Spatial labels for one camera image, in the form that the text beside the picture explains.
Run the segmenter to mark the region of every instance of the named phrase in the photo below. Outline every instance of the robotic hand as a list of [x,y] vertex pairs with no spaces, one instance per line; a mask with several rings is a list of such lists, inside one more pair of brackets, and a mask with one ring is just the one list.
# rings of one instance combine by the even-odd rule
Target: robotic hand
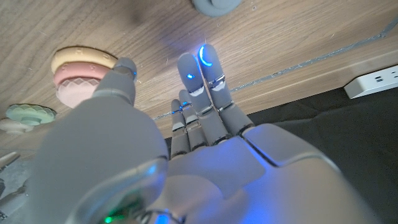
[[198,58],[178,60],[187,90],[171,104],[171,160],[153,120],[133,107],[134,63],[119,59],[45,138],[28,189],[31,223],[379,223],[318,149],[254,127],[212,46]]

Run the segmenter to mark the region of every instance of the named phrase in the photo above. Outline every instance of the green led light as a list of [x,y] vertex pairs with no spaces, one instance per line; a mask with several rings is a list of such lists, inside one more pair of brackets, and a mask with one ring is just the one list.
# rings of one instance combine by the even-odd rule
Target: green led light
[[112,217],[106,217],[105,218],[105,223],[111,223],[113,221]]

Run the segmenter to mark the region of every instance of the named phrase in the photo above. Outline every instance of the fingertip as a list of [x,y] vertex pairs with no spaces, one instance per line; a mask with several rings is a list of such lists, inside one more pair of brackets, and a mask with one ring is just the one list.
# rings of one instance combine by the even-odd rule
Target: fingertip
[[126,58],[126,57],[119,58],[119,60],[114,65],[113,70],[121,72],[121,73],[125,73],[128,71],[128,73],[131,73],[132,79],[134,80],[134,82],[137,81],[136,64],[129,58]]
[[172,100],[171,103],[172,113],[180,110],[180,101],[177,99]]
[[190,53],[182,54],[178,58],[177,68],[181,81],[189,92],[193,92],[203,86],[203,80],[195,56]]
[[182,102],[183,106],[192,103],[187,90],[181,90],[178,94],[178,97],[180,98],[180,102]]
[[207,82],[212,82],[223,76],[223,70],[217,56],[217,51],[212,45],[202,45],[198,52],[198,58],[203,76]]

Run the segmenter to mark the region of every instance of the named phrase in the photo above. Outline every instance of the white power outlet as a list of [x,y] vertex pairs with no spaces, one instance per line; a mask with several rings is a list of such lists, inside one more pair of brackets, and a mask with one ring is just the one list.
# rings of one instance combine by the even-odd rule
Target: white power outlet
[[350,99],[398,87],[398,65],[354,79],[344,86]]

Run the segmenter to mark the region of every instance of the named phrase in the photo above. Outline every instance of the gray plastic casing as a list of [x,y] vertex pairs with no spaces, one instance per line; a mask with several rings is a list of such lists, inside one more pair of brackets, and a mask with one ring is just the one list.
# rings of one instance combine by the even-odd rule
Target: gray plastic casing
[[90,189],[145,162],[169,158],[154,121],[132,106],[134,94],[133,77],[111,70],[92,98],[57,121],[34,159],[30,223],[65,223]]
[[244,137],[170,161],[148,210],[168,209],[185,224],[381,223],[318,149],[271,124]]

